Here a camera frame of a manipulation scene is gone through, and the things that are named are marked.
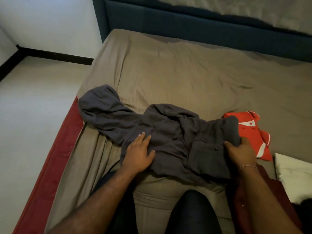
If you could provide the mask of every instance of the floor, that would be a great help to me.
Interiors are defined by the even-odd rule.
[[[0,233],[14,230],[89,69],[26,57],[0,82]]]

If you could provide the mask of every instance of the hand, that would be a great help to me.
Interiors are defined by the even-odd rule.
[[[152,163],[155,151],[151,151],[149,156],[147,156],[147,146],[151,136],[144,138],[145,133],[143,132],[128,146],[121,169],[136,175],[144,171]]]
[[[255,151],[253,150],[250,142],[247,138],[241,138],[241,145],[235,147],[230,142],[224,142],[225,147],[228,150],[230,159],[235,163],[237,168],[240,170],[242,166],[245,165],[254,165],[257,164],[257,158]]]

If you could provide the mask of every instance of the bed frame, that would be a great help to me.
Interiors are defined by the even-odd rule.
[[[102,41],[126,29],[312,62],[312,36],[250,17],[220,15],[156,0],[93,0]]]

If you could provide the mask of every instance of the baseboard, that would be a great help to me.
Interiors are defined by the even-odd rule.
[[[5,63],[0,66],[0,82],[26,57],[24,51],[17,50]]]
[[[88,57],[80,57],[80,56],[68,55],[68,54],[63,54],[63,53],[49,52],[49,51],[43,51],[43,50],[37,50],[37,49],[31,49],[31,48],[23,48],[23,47],[18,47],[18,49],[22,50],[26,56],[40,57],[40,58],[46,58],[46,59],[51,59],[51,60],[57,60],[57,61],[73,62],[73,63],[83,64],[83,65],[91,65],[93,62],[93,58],[88,58]]]

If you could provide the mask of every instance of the white wall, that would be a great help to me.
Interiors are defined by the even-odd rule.
[[[5,63],[17,50],[14,43],[0,29],[0,65]]]
[[[0,0],[0,25],[26,48],[94,58],[102,45],[92,0]]]

